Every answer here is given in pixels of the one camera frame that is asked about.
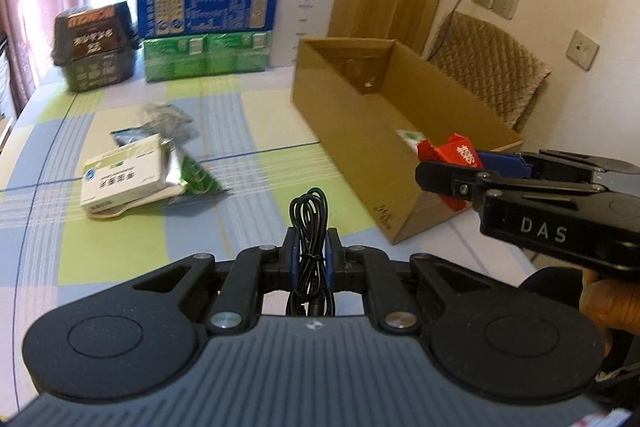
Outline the person's right hand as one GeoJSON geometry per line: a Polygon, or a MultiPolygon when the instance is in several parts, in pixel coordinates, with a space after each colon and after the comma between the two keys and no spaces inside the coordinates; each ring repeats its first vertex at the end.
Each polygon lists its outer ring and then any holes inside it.
{"type": "Polygon", "coordinates": [[[604,279],[597,272],[583,269],[579,311],[597,325],[604,340],[604,354],[608,355],[612,349],[611,332],[614,329],[639,334],[640,287],[604,279]]]}

